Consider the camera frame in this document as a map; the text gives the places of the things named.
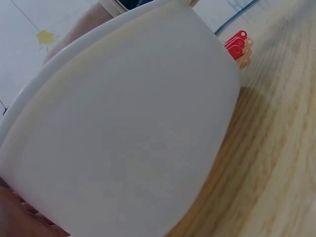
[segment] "blue cable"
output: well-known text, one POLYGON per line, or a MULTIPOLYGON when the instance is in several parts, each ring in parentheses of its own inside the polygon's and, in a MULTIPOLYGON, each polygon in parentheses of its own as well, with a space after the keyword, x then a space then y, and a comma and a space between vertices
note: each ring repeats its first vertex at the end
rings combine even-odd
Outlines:
POLYGON ((218 36, 223 29, 225 29, 230 23, 232 23, 237 17, 242 15, 245 11, 247 11, 250 7, 252 7, 255 3, 257 3, 259 0, 252 0, 250 3, 248 3, 246 6, 244 6, 239 12, 237 12, 234 16, 232 16, 230 19, 228 19, 220 28, 218 28, 214 34, 218 36))

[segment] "white bowl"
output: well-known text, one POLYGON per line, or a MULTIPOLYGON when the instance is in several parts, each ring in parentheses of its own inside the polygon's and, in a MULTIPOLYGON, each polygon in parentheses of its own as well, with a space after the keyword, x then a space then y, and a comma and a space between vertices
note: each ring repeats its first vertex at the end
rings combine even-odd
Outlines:
POLYGON ((215 160, 239 69, 188 4, 156 0, 52 59, 0 127, 0 176, 75 237, 161 237, 215 160))

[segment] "person's leg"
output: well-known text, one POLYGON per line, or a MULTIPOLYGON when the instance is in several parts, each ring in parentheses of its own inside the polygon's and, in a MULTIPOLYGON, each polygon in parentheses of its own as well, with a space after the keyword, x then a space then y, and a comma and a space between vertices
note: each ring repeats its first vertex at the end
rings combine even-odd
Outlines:
POLYGON ((78 20, 68 34, 51 51, 49 51, 44 60, 44 64, 70 43, 112 18, 110 13, 101 4, 97 3, 94 5, 78 20))

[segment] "wooden table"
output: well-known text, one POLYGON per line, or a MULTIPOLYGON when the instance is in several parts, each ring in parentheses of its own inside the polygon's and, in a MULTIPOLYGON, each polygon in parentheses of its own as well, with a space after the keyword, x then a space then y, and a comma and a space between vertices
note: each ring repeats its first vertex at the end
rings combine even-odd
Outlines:
POLYGON ((252 29, 235 113, 195 203, 166 237, 316 236, 316 0, 252 29))

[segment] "red keychain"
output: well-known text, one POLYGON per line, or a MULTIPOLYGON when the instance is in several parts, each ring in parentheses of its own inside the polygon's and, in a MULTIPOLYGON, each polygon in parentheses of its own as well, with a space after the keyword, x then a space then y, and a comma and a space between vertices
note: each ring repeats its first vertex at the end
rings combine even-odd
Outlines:
POLYGON ((235 60, 243 55, 243 49, 246 46, 245 40, 247 39, 247 37, 247 32, 241 30, 224 44, 224 47, 235 60))

